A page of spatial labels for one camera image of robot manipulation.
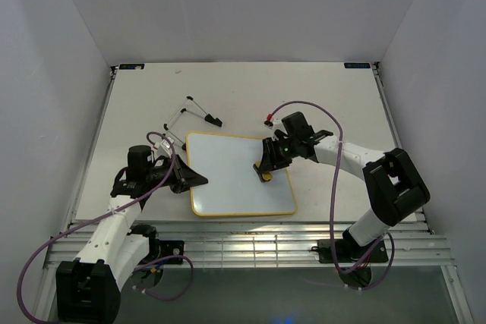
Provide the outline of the yellow whiteboard eraser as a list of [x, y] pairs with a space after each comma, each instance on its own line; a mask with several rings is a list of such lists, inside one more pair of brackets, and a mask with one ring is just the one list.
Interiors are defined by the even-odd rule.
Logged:
[[267, 183], [270, 182], [273, 179], [273, 176], [270, 172], [261, 172], [257, 173], [257, 176], [259, 177], [259, 180], [262, 183]]

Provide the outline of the yellow framed whiteboard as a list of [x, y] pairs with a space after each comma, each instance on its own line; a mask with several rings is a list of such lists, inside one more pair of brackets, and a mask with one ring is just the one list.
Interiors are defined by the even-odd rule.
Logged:
[[191, 188], [191, 208], [201, 217], [292, 215], [296, 199], [287, 170], [260, 181], [253, 164], [262, 156], [256, 137], [190, 132], [188, 165], [208, 183]]

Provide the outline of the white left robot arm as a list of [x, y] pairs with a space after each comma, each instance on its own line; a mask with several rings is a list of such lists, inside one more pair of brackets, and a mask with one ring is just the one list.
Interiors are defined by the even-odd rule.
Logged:
[[150, 192], [169, 187], [179, 194], [207, 184], [179, 155], [159, 155], [145, 145], [128, 150], [127, 165], [114, 179], [109, 216], [97, 225], [72, 261], [59, 264], [56, 274], [58, 318], [62, 322], [112, 323], [121, 305], [121, 291], [138, 267], [162, 258], [181, 258], [164, 248], [152, 225], [136, 224]]

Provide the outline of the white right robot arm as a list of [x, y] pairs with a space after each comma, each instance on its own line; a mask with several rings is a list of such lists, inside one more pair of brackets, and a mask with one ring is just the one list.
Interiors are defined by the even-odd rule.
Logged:
[[369, 210], [340, 239], [324, 242], [320, 255], [337, 263], [387, 261], [383, 245], [378, 243], [390, 228], [399, 224], [431, 198], [409, 154], [400, 148], [389, 152], [367, 149], [341, 141], [332, 132], [315, 131], [301, 112], [280, 121], [268, 116], [264, 124], [271, 137], [262, 141], [263, 152], [254, 170], [267, 183], [272, 172], [285, 169], [297, 158], [331, 165], [360, 180], [366, 186]]

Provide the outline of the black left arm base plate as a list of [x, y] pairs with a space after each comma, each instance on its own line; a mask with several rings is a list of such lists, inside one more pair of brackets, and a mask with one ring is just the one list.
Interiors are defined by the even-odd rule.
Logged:
[[165, 256], [184, 254], [184, 241], [161, 240], [156, 228], [152, 225], [135, 225], [131, 229], [131, 234], [138, 234], [148, 238], [149, 252], [140, 261], [140, 264], [147, 264]]

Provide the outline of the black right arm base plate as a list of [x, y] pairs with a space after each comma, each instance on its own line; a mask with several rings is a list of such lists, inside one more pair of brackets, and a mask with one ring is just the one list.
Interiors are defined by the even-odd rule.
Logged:
[[[371, 243], [361, 247], [348, 231], [342, 234], [342, 238], [335, 239], [335, 251], [338, 263], [356, 263], [365, 256], [366, 263], [387, 263], [389, 261], [387, 249], [382, 238], [373, 240]], [[331, 240], [321, 239], [317, 245], [311, 248], [312, 252], [318, 254], [320, 263], [333, 263]]]

